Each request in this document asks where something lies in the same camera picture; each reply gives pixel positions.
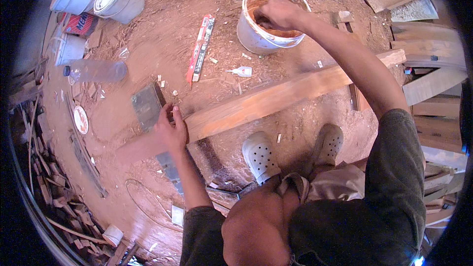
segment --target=small white glue bottle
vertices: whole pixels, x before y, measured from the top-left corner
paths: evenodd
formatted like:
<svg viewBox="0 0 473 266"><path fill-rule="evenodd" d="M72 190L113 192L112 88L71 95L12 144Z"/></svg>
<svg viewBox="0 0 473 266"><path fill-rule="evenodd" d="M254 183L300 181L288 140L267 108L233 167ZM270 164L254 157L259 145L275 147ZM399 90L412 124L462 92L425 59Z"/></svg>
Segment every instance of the small white glue bottle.
<svg viewBox="0 0 473 266"><path fill-rule="evenodd" d="M225 70L225 72L231 72L233 74L238 74L240 77L251 77L252 68L241 66L233 70Z"/></svg>

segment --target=dirt floor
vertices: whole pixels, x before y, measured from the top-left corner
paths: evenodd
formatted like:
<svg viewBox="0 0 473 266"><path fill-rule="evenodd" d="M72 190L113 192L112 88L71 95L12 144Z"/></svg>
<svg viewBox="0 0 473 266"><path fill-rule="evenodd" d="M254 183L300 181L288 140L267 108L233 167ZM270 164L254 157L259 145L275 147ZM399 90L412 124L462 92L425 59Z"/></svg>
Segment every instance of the dirt floor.
<svg viewBox="0 0 473 266"><path fill-rule="evenodd" d="M312 11L335 26L333 13L348 10L354 15L362 42L374 53L389 49L392 40L387 13L374 15L363 0L307 0ZM115 149L128 139L140 134L130 96L161 75L166 81L162 89L167 102L177 103L184 115L239 95L238 87L225 70L251 66L253 77L234 77L242 91L264 82L273 83L296 74L315 70L317 61L324 66L334 60L309 37L296 47L259 58L240 44L236 27L241 12L241 0L146 0L145 9L130 24L101 20L101 46L93 49L92 59L118 60L118 54L128 48L126 59L128 76L120 83L100 84L104 98L92 100L87 93L76 100L87 112L89 131L83 136L86 148L96 161L101 184L109 195L100 198L91 182L81 171L71 144L68 130L72 121L60 92L70 92L62 68L50 67L44 86L44 103L48 121L54 129L55 156L67 172L68 178L98 223L106 228L114 224L124 232L124 238L138 241L151 250L138 254L156 258L164 265L179 262L182 228L170 222L167 210L171 204L184 207L183 198L165 177L155 159L146 159L130 166L122 166L115 158ZM192 88L185 75L199 25L206 14L216 16L216 24L204 61L201 80ZM248 60L242 53L252 57ZM217 64L209 57L218 60ZM405 75L401 66L391 68L399 84ZM58 101L54 92L59 93ZM344 145L337 163L351 163L367 157L377 133L377 120L371 109L354 111L348 86L313 100L252 121L240 127L188 145L197 166L207 183L239 192L254 182L241 155L241 145L248 135L265 131L273 139L280 166L297 169L312 153L317 134L325 123L339 125L344 133ZM281 133L281 142L276 143ZM231 207L235 197L212 193L212 198Z"/></svg>

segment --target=black bottle cap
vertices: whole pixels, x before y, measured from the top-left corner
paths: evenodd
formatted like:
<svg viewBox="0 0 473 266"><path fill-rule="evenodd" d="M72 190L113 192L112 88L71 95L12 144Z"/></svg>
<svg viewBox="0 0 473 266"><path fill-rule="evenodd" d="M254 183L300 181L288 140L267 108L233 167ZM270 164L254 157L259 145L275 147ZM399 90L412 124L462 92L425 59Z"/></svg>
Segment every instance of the black bottle cap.
<svg viewBox="0 0 473 266"><path fill-rule="evenodd" d="M70 66L64 66L64 70L62 70L62 75L69 76L70 74Z"/></svg>

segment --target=hand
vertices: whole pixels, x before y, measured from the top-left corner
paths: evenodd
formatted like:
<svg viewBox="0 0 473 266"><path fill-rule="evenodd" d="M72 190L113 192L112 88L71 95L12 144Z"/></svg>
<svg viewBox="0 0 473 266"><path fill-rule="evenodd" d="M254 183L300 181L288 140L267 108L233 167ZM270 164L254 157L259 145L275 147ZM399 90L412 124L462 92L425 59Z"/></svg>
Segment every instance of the hand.
<svg viewBox="0 0 473 266"><path fill-rule="evenodd" d="M254 10L254 20L265 29L297 30L296 20L305 10L288 0L269 0Z"/></svg>
<svg viewBox="0 0 473 266"><path fill-rule="evenodd" d="M175 124L171 124L168 120L171 109ZM165 104L159 113L159 118L154 126L154 130L168 147L169 153L173 154L184 151L187 142L187 128L182 120L179 107L173 107L172 103Z"/></svg>

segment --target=cable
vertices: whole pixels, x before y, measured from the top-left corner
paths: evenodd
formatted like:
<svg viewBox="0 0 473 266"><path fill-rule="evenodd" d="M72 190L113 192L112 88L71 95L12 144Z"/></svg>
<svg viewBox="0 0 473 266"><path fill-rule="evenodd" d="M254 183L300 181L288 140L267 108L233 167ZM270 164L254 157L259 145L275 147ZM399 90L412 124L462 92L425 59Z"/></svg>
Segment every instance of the cable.
<svg viewBox="0 0 473 266"><path fill-rule="evenodd" d="M143 214L145 214L145 216L147 216L148 218L150 218L151 221L155 222L155 223L158 224L159 226L162 226L162 227L164 227L164 228L171 229L171 230L174 230L174 231L177 231L177 232L181 232L181 233L183 232L182 230L179 230L179 229L177 229L177 228L169 227L169 226L167 226L167 225L163 225L163 224L157 222L156 220L154 220L153 218L151 218L151 216L148 215L141 207L139 207L139 204L135 201L135 199L133 198L132 194L131 194L130 191L128 190L128 184L130 183L130 181L134 181L134 182L138 183L139 185L143 186L143 187L146 189L146 191L149 192L153 197L154 197L154 194L153 194L146 186L144 186L143 183L141 183L141 182L138 181L138 180L135 180L135 179L128 179L128 180L125 181L126 192L128 192L128 195L130 196L130 198L133 200L133 202L136 204L136 206L139 208L139 210L140 210ZM159 199L156 198L156 200L157 200L157 203L159 203L159 205L160 205L161 208L163 209L163 211L166 213L166 215L169 217L169 219L172 220L171 215L169 215L169 213L166 211L166 209L164 209L164 207L163 207L163 205L161 204L161 202L159 201Z"/></svg>

